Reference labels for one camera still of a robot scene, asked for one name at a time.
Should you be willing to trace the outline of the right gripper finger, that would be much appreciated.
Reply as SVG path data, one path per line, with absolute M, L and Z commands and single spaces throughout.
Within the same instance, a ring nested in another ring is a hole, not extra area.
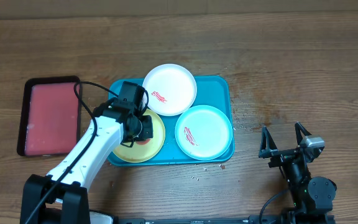
M 259 155 L 260 156 L 274 156 L 278 152 L 277 146 L 270 135 L 267 127 L 262 128 L 262 139 L 260 143 Z
M 296 134 L 297 145 L 300 145 L 304 136 L 311 135 L 311 133 L 307 131 L 306 128 L 300 122 L 295 123 L 295 134 Z

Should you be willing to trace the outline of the yellow plate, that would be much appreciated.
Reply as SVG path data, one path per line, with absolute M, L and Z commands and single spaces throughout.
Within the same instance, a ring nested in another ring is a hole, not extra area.
M 158 154 L 165 141 L 165 125 L 160 116 L 150 109 L 147 109 L 145 115 L 152 117 L 153 138 L 145 144 L 138 145 L 134 143 L 133 147 L 127 148 L 118 146 L 110 153 L 108 160 L 112 164 L 141 163 L 145 162 Z

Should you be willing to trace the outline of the white plate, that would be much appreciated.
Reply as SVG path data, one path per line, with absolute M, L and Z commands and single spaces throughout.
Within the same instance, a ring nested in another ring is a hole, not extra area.
M 197 85 L 192 73 L 185 67 L 167 63 L 153 68 L 142 86 L 149 95 L 148 107 L 162 116 L 176 116 L 192 106 Z

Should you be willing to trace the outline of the green scrub sponge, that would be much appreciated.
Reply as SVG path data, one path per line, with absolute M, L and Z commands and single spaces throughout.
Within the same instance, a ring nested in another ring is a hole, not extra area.
M 146 139 L 146 140 L 143 140 L 143 141 L 136 141 L 135 143 L 138 144 L 138 145 L 145 145 L 147 144 L 151 139 Z

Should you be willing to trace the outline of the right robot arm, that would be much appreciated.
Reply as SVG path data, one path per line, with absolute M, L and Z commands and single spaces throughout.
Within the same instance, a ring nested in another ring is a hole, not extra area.
M 334 223 L 332 215 L 336 184 L 325 177 L 312 177 L 308 164 L 320 156 L 325 148 L 321 136 L 313 135 L 299 122 L 295 123 L 297 146 L 278 150 L 267 127 L 262 128 L 259 157 L 269 159 L 270 168 L 278 167 L 288 188 L 271 197 L 260 210 L 259 223 Z M 276 198 L 290 193 L 292 208 L 284 208 L 279 215 L 265 216 L 266 207 Z

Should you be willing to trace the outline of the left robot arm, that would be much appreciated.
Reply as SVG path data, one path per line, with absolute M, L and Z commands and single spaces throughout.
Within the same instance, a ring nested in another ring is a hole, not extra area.
M 113 223 L 113 216 L 90 210 L 88 190 L 113 150 L 153 138 L 157 119 L 151 110 L 96 108 L 87 131 L 66 158 L 47 175 L 27 179 L 20 222 Z

